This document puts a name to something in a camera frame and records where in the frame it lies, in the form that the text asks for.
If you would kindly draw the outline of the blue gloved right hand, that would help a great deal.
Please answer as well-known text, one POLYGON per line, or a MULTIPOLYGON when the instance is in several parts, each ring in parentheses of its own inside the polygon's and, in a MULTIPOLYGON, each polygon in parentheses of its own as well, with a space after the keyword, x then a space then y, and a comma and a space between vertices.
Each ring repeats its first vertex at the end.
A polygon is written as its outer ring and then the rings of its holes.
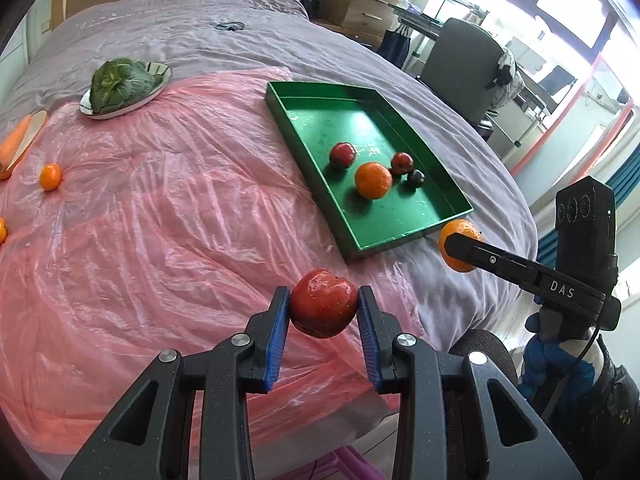
POLYGON ((571 339, 557 342, 554 339, 541 339, 538 313, 529 315, 525 328, 533 337, 525 346, 523 373, 518 391, 532 403, 536 394, 552 385, 555 378, 567 376, 565 388, 556 402, 555 409, 559 412, 576 408, 596 386, 605 365, 608 364, 601 345, 594 342, 582 359, 577 361, 578 356, 588 346, 588 341, 571 339))

